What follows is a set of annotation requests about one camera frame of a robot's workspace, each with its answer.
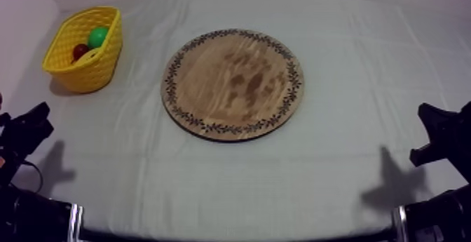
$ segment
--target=white sheet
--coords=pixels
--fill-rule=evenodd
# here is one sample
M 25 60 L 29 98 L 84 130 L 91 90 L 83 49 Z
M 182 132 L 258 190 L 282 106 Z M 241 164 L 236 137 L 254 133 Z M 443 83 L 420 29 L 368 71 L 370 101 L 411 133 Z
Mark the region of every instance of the white sheet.
M 447 161 L 413 168 L 422 102 L 471 100 L 467 20 L 362 0 L 135 0 L 112 82 L 88 95 L 50 84 L 40 61 L 7 108 L 51 106 L 55 132 L 30 156 L 42 193 L 85 206 L 87 227 L 150 237 L 321 238 L 390 224 L 389 210 L 465 184 Z M 200 34 L 253 29 L 298 57 L 305 94 L 279 130 L 241 144 L 204 141 L 168 117 L 167 60 Z M 390 155 L 381 154 L 386 146 Z M 22 171 L 17 182 L 34 186 Z

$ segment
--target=wood grain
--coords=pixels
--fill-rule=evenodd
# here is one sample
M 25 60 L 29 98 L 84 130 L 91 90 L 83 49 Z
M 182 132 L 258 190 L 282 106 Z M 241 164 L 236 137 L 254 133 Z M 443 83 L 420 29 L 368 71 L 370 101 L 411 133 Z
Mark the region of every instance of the wood grain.
M 303 95 L 298 60 L 265 34 L 225 29 L 183 46 L 169 61 L 161 95 L 169 115 L 203 138 L 249 140 L 281 126 Z

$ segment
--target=wooden tray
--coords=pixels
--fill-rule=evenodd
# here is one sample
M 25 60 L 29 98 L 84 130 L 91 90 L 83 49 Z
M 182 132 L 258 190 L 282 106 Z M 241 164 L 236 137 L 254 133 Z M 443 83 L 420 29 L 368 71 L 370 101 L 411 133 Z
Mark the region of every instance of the wooden tray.
M 170 59 L 161 95 L 169 115 L 206 139 L 265 135 L 293 114 L 303 95 L 298 60 L 279 41 L 243 29 L 204 34 Z

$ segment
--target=cable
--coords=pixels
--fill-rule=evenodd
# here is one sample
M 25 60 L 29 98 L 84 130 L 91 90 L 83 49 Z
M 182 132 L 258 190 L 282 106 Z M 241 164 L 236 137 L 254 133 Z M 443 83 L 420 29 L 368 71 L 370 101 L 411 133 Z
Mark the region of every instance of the cable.
M 26 166 L 31 166 L 33 167 L 39 174 L 39 187 L 38 189 L 34 192 L 35 194 L 39 193 L 41 189 L 43 189 L 43 174 L 41 173 L 41 170 L 39 170 L 38 166 L 34 165 L 34 163 L 31 163 L 29 161 L 23 161 L 23 164 Z

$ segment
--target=woven basket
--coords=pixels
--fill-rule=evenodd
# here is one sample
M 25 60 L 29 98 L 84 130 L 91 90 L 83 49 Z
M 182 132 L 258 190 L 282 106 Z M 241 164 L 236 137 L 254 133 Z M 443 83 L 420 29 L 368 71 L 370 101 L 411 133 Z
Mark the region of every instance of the woven basket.
M 90 59 L 73 62 L 74 47 L 87 43 L 88 35 L 96 27 L 109 28 L 102 46 Z M 89 8 L 62 23 L 46 53 L 43 69 L 70 91 L 93 92 L 111 81 L 122 45 L 119 10 L 111 6 Z

